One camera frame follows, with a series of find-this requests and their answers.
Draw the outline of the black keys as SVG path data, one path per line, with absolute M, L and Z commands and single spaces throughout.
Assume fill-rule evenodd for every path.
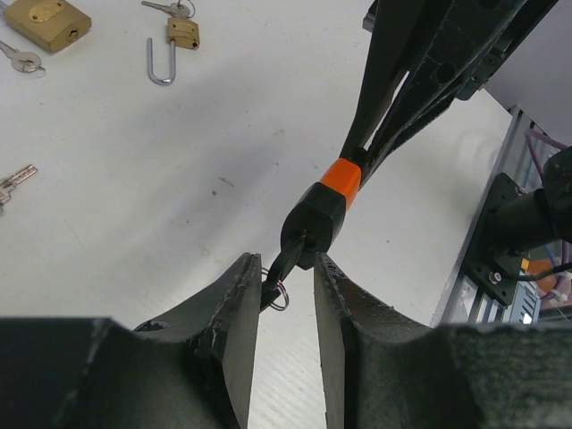
M 261 312 L 269 307 L 275 311 L 285 311 L 288 308 L 290 296 L 283 285 L 283 281 L 297 265 L 304 247 L 304 241 L 303 236 L 289 240 L 274 259 L 262 283 Z

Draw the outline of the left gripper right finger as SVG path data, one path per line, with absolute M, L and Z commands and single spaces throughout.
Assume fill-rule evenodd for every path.
M 431 328 L 315 258 L 330 428 L 568 428 L 569 324 Z

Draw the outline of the large brass padlock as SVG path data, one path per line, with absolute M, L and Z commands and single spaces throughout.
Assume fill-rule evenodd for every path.
M 91 18 L 64 0 L 1 2 L 7 24 L 48 53 L 57 53 L 86 36 Z

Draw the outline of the large padlock key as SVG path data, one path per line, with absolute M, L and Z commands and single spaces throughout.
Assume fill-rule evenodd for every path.
M 41 58 L 37 54 L 15 49 L 3 41 L 0 42 L 0 46 L 1 51 L 10 59 L 12 67 L 17 72 L 33 73 L 44 72 L 46 70 L 42 65 Z

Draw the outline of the orange black padlock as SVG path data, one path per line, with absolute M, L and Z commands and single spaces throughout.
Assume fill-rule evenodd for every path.
M 281 247 L 303 239 L 296 261 L 299 268 L 311 268 L 315 254 L 330 249 L 359 191 L 361 178 L 361 168 L 357 164 L 339 158 L 287 215 L 282 225 Z

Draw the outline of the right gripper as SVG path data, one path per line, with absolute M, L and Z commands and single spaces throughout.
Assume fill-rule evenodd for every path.
M 455 100 L 466 101 L 516 51 L 553 1 L 375 1 L 357 110 L 341 150 L 370 139 L 364 176 Z

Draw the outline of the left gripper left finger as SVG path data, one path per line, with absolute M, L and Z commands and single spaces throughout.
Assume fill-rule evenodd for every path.
M 244 428 L 261 258 L 135 329 L 113 319 L 1 322 L 4 428 Z

